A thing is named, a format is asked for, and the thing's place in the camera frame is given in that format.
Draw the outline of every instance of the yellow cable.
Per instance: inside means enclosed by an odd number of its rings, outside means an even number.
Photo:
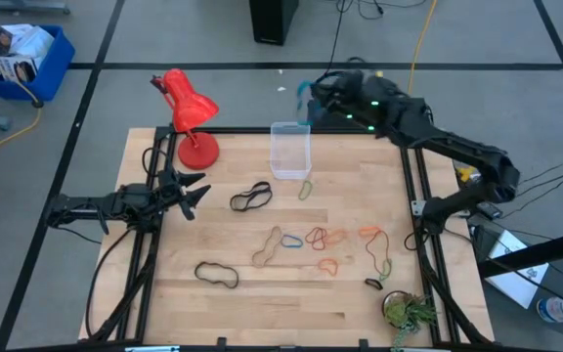
[[[414,69],[416,67],[416,60],[418,59],[418,52],[420,51],[420,47],[422,46],[422,40],[425,37],[425,32],[429,27],[429,22],[431,22],[431,16],[434,14],[434,9],[436,8],[436,3],[438,0],[433,0],[431,3],[431,7],[429,8],[429,13],[427,14],[427,18],[425,19],[425,26],[422,28],[420,32],[420,36],[418,36],[418,42],[416,43],[416,49],[414,49],[414,59],[411,61],[411,68],[410,68],[410,79],[408,80],[408,94],[411,94],[411,88],[414,84]]]
[[[5,72],[1,67],[0,67],[0,74],[6,75],[6,72]],[[34,103],[36,103],[36,104],[39,103],[39,102],[38,102],[38,98],[36,98],[36,96],[35,96],[31,91],[29,91],[29,89],[27,89],[27,87],[25,87],[24,85],[22,85],[22,84],[17,80],[16,77],[9,75],[8,78],[10,78],[13,82],[17,83],[17,85],[19,85],[19,86],[29,95],[29,97],[34,101]],[[3,145],[3,144],[5,144],[5,143],[7,143],[7,142],[10,142],[11,140],[13,140],[13,139],[19,137],[21,134],[23,134],[23,133],[25,133],[25,132],[31,130],[31,129],[34,128],[34,127],[36,127],[36,125],[37,125],[38,122],[40,121],[40,116],[41,116],[41,114],[42,114],[42,108],[38,108],[38,109],[36,110],[36,117],[34,117],[34,121],[33,121],[29,126],[27,126],[27,127],[25,127],[24,129],[22,129],[21,131],[16,132],[16,133],[13,133],[12,135],[10,135],[10,136],[8,136],[8,137],[2,139],[2,140],[0,141],[0,146]]]

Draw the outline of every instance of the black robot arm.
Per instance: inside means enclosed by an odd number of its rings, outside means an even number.
[[[154,190],[149,190],[145,184],[130,184],[121,186],[118,191],[104,197],[58,195],[51,202],[47,225],[57,228],[75,220],[99,220],[107,234],[106,221],[121,220],[128,228],[150,232],[159,225],[156,215],[176,204],[180,205],[188,220],[193,220],[193,208],[210,186],[194,191],[184,191],[184,188],[204,176],[204,173],[184,174],[169,167],[157,173],[158,187]]]
[[[433,125],[431,109],[422,98],[411,98],[393,82],[359,71],[334,72],[336,80],[312,85],[312,96],[328,113],[346,118],[374,131],[376,138],[387,137],[402,148],[425,148],[476,167],[481,181],[446,198],[417,201],[412,207],[422,227],[440,234],[454,213],[483,201],[501,203],[516,195],[520,172],[507,153],[446,132]]]

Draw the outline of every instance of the wooden table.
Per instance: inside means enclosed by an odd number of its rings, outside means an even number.
[[[141,154],[152,145],[153,133],[130,130],[117,185],[144,183]],[[301,201],[297,198],[301,181],[279,181],[270,171],[269,135],[216,137],[221,155],[200,182],[212,189],[199,204],[196,219],[186,221],[177,209],[164,216],[145,343],[213,345],[217,337],[225,336],[230,345],[357,346],[360,338],[366,338],[370,346],[391,346],[396,331],[382,318],[383,297],[396,289],[422,294],[416,255],[403,246],[411,233],[411,216],[398,148],[369,135],[313,135],[314,190]],[[429,152],[425,159],[434,196],[456,192],[451,160]],[[177,157],[174,165],[189,171]],[[232,211],[230,197],[258,181],[271,183],[271,202],[245,213]],[[317,226],[345,229],[349,236],[324,251],[309,245],[278,247],[266,267],[253,267],[251,255],[275,226],[301,237]],[[364,284],[376,273],[365,252],[366,240],[357,232],[369,226],[382,228],[390,239],[393,272],[382,291]],[[467,234],[463,220],[451,219],[447,227]],[[123,224],[110,224],[111,235],[104,238],[101,254],[123,229]],[[93,330],[123,293],[133,240],[129,236],[114,250],[99,275],[91,310]],[[447,234],[442,243],[455,300],[492,339],[470,243]],[[371,245],[378,260],[384,258],[385,245],[385,238]],[[317,267],[325,257],[339,262],[335,277]],[[194,268],[201,261],[234,267],[239,286],[227,289],[197,280]],[[448,340],[439,299],[437,305],[441,336]],[[129,332],[137,313],[138,302],[132,306]],[[430,346],[428,329],[409,337],[406,344]]]

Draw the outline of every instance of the lamp shade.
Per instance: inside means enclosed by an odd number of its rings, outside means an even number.
[[[219,107],[211,99],[198,94],[180,69],[166,72],[163,83],[175,102],[173,125],[177,132],[198,127],[218,113]]]

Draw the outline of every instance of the potted plant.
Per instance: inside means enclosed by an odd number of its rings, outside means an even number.
[[[436,311],[427,304],[426,297],[400,290],[386,295],[381,312],[386,322],[399,330],[393,342],[393,351],[401,350],[406,337],[419,331],[421,325],[434,324],[436,321]]]

